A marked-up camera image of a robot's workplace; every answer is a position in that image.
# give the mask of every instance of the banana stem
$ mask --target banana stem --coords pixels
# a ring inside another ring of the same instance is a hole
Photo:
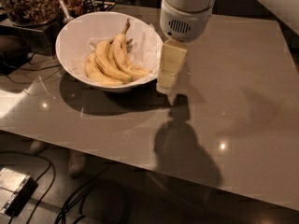
[[[130,19],[127,19],[127,22],[125,23],[124,29],[123,29],[123,31],[121,33],[126,35],[126,33],[128,32],[129,28],[130,28]]]

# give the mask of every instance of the dark floor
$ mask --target dark floor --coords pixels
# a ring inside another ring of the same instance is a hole
[[[31,142],[30,139],[15,134],[0,132],[0,164],[30,174],[33,179],[36,179],[46,170],[48,166],[46,161],[22,154],[1,153],[5,150],[28,153]],[[52,187],[34,211],[29,223],[55,223],[55,219],[67,198],[88,180],[90,180],[88,184],[82,186],[84,188],[81,189],[89,191],[81,208],[82,214],[86,217],[78,223],[299,223],[299,212],[215,189],[209,195],[206,209],[201,215],[201,208],[196,206],[196,199],[200,199],[200,194],[208,193],[204,187],[196,187],[198,193],[189,197],[187,197],[188,192],[181,189],[178,193],[187,193],[187,195],[186,199],[181,195],[182,201],[179,202],[169,199],[169,197],[177,196],[166,195],[166,192],[154,185],[149,175],[152,174],[150,172],[88,156],[88,163],[83,176],[72,179],[67,175],[67,149],[52,146],[44,151],[41,156],[48,158],[53,163],[56,171],[55,176],[53,170],[49,169],[38,180],[38,187],[32,198],[20,214],[13,218],[11,223],[28,223],[27,220],[33,213],[33,208],[49,188],[53,178]],[[177,182],[177,180],[171,179],[171,183]],[[187,182],[179,182],[179,184],[182,186],[186,184],[186,187],[191,186]],[[66,214],[66,223],[76,223],[74,221],[80,217],[79,211],[80,203]],[[9,223],[9,217],[0,215],[0,223]]]

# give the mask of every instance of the table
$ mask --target table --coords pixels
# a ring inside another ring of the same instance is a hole
[[[162,35],[159,9],[114,11]],[[299,76],[278,23],[213,15],[188,50],[168,96],[155,81],[106,93],[57,67],[0,77],[0,129],[299,210]]]

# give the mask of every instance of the reflective table surface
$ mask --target reflective table surface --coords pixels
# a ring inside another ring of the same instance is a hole
[[[113,11],[162,35],[159,9]],[[188,51],[168,96],[156,81],[99,91],[61,66],[0,76],[0,129],[299,210],[299,76],[278,23],[213,15]]]

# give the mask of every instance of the jar of nuts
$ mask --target jar of nuts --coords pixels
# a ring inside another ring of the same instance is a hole
[[[43,25],[59,15],[55,0],[0,0],[0,3],[16,26]]]

